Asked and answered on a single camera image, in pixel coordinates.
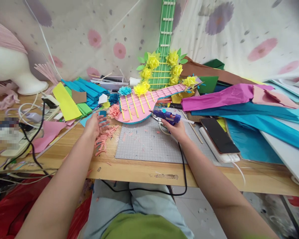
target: green shirt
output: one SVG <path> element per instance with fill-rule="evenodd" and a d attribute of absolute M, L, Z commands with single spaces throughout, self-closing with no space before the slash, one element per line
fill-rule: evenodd
<path fill-rule="evenodd" d="M 187 239 L 174 224 L 159 215 L 119 214 L 104 232 L 102 239 Z"/>

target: black cable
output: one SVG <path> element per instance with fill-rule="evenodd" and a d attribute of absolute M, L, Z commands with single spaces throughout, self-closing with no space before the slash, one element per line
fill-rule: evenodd
<path fill-rule="evenodd" d="M 107 182 L 105 182 L 104 180 L 101 180 L 102 182 L 104 182 L 113 192 L 115 193 L 120 193 L 120 192 L 128 192 L 128 191 L 135 191 L 135 190 L 143 190 L 143 191 L 148 191 L 148 192 L 157 192 L 157 193 L 163 193 L 166 195 L 170 195 L 170 196 L 182 196 L 187 192 L 187 179 L 186 179 L 186 169 L 185 169 L 185 162 L 184 162 L 184 157 L 183 157 L 183 152 L 182 149 L 180 147 L 180 144 L 178 142 L 178 146 L 179 146 L 179 151 L 180 154 L 182 156 L 182 161 L 183 161 L 183 170 L 184 170 L 184 180 L 185 180 L 185 191 L 181 194 L 172 194 L 172 193 L 167 193 L 164 191 L 160 191 L 160 190 L 150 190 L 150 189 L 143 189 L 143 188 L 134 188 L 134 189 L 123 189 L 123 190 L 114 190 Z"/>
<path fill-rule="evenodd" d="M 34 149 L 34 145 L 32 144 L 32 141 L 35 139 L 35 137 L 38 135 L 38 133 L 40 132 L 40 130 L 41 130 L 41 128 L 42 128 L 43 121 L 44 121 L 45 106 L 46 106 L 46 104 L 45 104 L 45 102 L 43 102 L 43 109 L 42 109 L 42 119 L 41 119 L 41 123 L 40 123 L 40 126 L 39 126 L 39 128 L 38 128 L 38 131 L 35 133 L 35 135 L 33 136 L 33 138 L 32 138 L 31 140 L 29 140 L 29 138 L 28 138 L 28 136 L 27 136 L 25 130 L 21 127 L 21 130 L 22 130 L 24 136 L 26 137 L 26 139 L 28 140 L 29 144 L 28 144 L 27 148 L 26 148 L 26 149 L 25 149 L 25 150 L 24 150 L 18 157 L 12 159 L 9 163 L 7 163 L 7 164 L 3 167 L 3 169 L 6 169 L 7 166 L 8 166 L 9 164 L 11 164 L 13 161 L 15 161 L 16 159 L 18 159 L 21 155 L 23 155 L 23 154 L 28 150 L 28 148 L 30 147 L 30 145 L 32 146 L 32 157 L 33 157 L 34 162 L 35 162 L 41 169 L 43 169 L 43 167 L 41 166 L 41 164 L 39 164 L 39 162 L 38 162 L 37 159 L 36 159 L 35 149 Z M 47 171 L 43 170 L 43 172 L 44 172 L 45 175 L 49 175 L 49 174 L 47 173 Z"/>

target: person's left hand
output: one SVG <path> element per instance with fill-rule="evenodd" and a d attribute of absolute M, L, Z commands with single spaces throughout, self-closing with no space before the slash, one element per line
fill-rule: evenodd
<path fill-rule="evenodd" d="M 97 113 L 94 113 L 91 118 L 89 118 L 85 124 L 85 128 L 83 131 L 83 135 L 86 135 L 88 137 L 92 137 L 93 139 L 96 139 L 97 136 L 99 136 L 102 132 L 105 132 L 105 130 L 108 129 L 108 126 L 106 126 L 109 122 L 111 122 L 110 119 L 107 119 L 106 117 L 103 117 L 103 115 L 98 115 Z"/>

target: red plastic bag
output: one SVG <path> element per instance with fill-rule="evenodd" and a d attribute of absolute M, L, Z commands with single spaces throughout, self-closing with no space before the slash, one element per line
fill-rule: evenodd
<path fill-rule="evenodd" d="M 26 179 L 23 183 L 36 180 L 38 179 Z M 49 181 L 49 178 L 44 178 L 33 184 L 18 185 L 0 201 L 0 239 L 15 238 L 32 206 Z M 76 239 L 87 222 L 91 198 L 92 195 L 75 210 L 67 239 Z"/>

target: hand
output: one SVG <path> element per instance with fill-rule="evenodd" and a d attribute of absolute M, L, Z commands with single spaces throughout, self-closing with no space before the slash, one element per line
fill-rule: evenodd
<path fill-rule="evenodd" d="M 93 140 L 96 139 L 100 135 L 100 133 L 105 132 L 109 127 L 106 126 L 111 122 L 110 119 L 107 119 L 106 117 L 103 117 L 103 115 L 98 115 L 97 113 L 94 113 L 91 118 L 89 118 L 85 124 L 85 128 L 83 131 L 83 135 L 86 135 L 88 137 L 92 137 Z"/>
<path fill-rule="evenodd" d="M 183 142 L 190 140 L 188 135 L 185 131 L 185 126 L 183 121 L 179 121 L 177 124 L 172 126 L 170 123 L 168 123 L 166 120 L 162 119 L 162 123 L 167 127 L 167 129 L 170 131 L 170 133 L 174 136 L 174 138 L 182 144 Z"/>

